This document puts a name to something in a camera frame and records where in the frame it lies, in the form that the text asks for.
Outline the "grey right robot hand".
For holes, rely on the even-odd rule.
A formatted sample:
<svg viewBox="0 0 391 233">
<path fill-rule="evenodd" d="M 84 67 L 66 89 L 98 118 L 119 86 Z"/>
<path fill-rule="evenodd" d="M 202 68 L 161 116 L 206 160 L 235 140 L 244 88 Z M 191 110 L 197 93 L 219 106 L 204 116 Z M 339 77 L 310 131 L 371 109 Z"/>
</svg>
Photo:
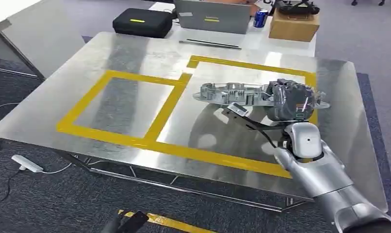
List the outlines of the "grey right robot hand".
<svg viewBox="0 0 391 233">
<path fill-rule="evenodd" d="M 305 84 L 278 79 L 269 83 L 266 93 L 273 97 L 273 106 L 265 108 L 272 121 L 306 121 L 313 114 L 315 93 Z"/>
</svg>

